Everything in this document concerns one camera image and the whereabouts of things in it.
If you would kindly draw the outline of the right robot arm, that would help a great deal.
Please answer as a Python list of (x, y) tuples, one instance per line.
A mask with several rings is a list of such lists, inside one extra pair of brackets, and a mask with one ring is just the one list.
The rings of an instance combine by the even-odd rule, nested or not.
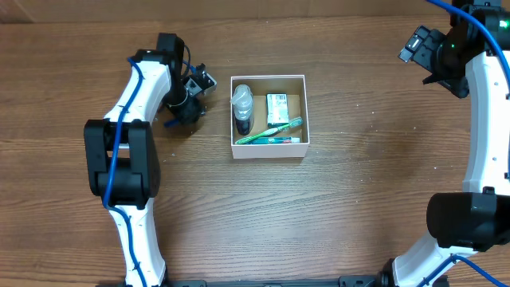
[(450, 31), (419, 26), (398, 57), (430, 72), (424, 84), (470, 98), (468, 165), (462, 191), (433, 195), (426, 233), (368, 284), (447, 286), (463, 262), (500, 286), (470, 257), (509, 242), (509, 12), (499, 1), (429, 2), (449, 13)]

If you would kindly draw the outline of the teal toothpaste tube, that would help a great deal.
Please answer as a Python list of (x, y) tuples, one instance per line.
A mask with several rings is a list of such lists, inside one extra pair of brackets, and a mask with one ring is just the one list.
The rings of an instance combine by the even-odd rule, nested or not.
[(299, 144), (299, 137), (260, 137), (249, 144)]

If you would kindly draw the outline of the green soap bar package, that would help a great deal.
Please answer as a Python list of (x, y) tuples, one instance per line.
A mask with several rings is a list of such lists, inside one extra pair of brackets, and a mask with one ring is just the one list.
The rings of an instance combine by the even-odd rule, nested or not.
[(269, 93), (266, 95), (267, 125), (275, 128), (289, 122), (288, 96), (281, 93)]

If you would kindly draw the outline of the green white toothbrush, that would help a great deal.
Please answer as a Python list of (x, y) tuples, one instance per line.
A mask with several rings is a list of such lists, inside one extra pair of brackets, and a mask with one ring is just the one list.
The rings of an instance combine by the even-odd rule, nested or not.
[(250, 143), (250, 142), (252, 142), (256, 139), (259, 139), (261, 137), (274, 136), (278, 133), (285, 132), (292, 128), (299, 127), (302, 125), (302, 123), (303, 123), (303, 119), (301, 117), (297, 117), (297, 118), (290, 120), (290, 122), (287, 124), (284, 124), (284, 125), (281, 125), (281, 126), (275, 127), (275, 128), (270, 128), (270, 129), (268, 129), (262, 133), (259, 133), (255, 136), (248, 136), (248, 137), (242, 138), (240, 140), (237, 140), (235, 142), (235, 144), (236, 145), (247, 144), (247, 143)]

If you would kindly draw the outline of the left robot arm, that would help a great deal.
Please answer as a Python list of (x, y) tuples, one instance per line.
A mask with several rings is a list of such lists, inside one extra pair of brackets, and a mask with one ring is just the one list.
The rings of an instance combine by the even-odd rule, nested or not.
[(180, 124), (204, 113), (190, 80), (190, 54), (174, 33), (160, 33), (154, 49), (127, 59), (131, 76), (115, 106), (101, 120), (88, 120), (84, 145), (91, 192), (112, 216), (124, 254), (123, 286), (167, 286), (167, 264), (155, 228), (155, 196), (161, 169), (152, 131), (165, 107)]

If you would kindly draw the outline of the blue disposable razor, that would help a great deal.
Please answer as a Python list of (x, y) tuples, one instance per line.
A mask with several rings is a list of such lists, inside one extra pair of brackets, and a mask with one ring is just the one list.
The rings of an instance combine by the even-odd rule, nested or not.
[(173, 119), (173, 120), (168, 120), (167, 122), (165, 122), (163, 124), (163, 126), (165, 128), (171, 128), (171, 127), (174, 127), (175, 125), (178, 125), (179, 124), (179, 120), (178, 119)]

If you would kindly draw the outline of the dark soap pump bottle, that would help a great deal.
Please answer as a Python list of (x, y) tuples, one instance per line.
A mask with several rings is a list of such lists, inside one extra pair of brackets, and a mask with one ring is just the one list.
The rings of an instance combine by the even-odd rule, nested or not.
[(248, 85), (238, 85), (230, 100), (237, 132), (247, 136), (253, 127), (253, 94)]

